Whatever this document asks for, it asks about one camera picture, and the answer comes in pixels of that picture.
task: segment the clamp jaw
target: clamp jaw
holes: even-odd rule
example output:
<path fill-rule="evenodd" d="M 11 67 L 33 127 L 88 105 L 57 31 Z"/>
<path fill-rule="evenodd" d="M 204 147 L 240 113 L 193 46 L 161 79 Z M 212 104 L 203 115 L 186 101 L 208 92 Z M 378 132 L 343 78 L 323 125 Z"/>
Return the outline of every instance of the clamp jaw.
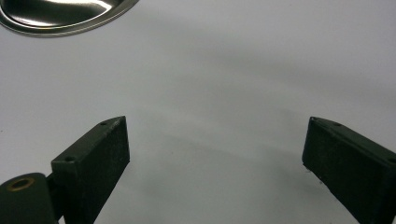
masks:
<path fill-rule="evenodd" d="M 337 122 L 311 118 L 303 163 L 359 223 L 392 223 L 395 153 Z"/>
<path fill-rule="evenodd" d="M 100 122 L 51 162 L 0 186 L 0 221 L 7 224 L 91 224 L 130 161 L 125 117 Z"/>

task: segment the round hole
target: round hole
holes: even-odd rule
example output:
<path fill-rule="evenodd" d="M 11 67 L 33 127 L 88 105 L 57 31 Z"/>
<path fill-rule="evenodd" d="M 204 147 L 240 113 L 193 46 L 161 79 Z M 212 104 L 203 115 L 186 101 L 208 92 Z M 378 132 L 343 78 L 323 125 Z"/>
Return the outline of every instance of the round hole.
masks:
<path fill-rule="evenodd" d="M 21 189 L 27 189 L 31 185 L 33 185 L 33 183 L 35 183 L 35 180 L 32 177 L 26 177 L 13 181 L 7 186 L 7 189 L 9 191 L 18 191 Z"/>
<path fill-rule="evenodd" d="M 75 159 L 76 157 L 71 157 L 71 156 L 64 158 L 65 161 L 69 161 L 69 162 L 74 161 Z"/>

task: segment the black rectangular block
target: black rectangular block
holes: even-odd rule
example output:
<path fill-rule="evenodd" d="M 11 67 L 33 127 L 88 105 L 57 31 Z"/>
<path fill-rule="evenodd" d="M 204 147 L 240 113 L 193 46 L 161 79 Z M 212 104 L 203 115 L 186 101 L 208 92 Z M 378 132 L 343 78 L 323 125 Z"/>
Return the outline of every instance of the black rectangular block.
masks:
<path fill-rule="evenodd" d="M 392 223 L 395 153 L 339 123 L 311 118 L 303 163 L 359 223 Z"/>
<path fill-rule="evenodd" d="M 125 117 L 97 124 L 51 162 L 67 223 L 93 223 L 130 160 Z"/>

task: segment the stainless steel bowl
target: stainless steel bowl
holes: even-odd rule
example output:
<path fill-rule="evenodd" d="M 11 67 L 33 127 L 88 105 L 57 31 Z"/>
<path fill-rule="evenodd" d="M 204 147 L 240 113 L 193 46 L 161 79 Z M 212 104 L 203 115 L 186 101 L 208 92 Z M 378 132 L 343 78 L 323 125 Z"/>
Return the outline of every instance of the stainless steel bowl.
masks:
<path fill-rule="evenodd" d="M 0 0 L 0 22 L 22 35 L 82 33 L 116 19 L 138 0 Z"/>

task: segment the white surface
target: white surface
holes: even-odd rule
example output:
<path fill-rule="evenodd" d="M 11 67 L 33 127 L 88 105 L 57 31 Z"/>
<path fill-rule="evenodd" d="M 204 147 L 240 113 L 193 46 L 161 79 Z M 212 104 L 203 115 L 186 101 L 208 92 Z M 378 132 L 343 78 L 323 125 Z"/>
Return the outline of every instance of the white surface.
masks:
<path fill-rule="evenodd" d="M 396 148 L 395 1 L 144 1 L 81 35 L 0 28 L 0 181 L 127 117 L 96 223 L 356 223 L 301 162 L 308 118 Z"/>

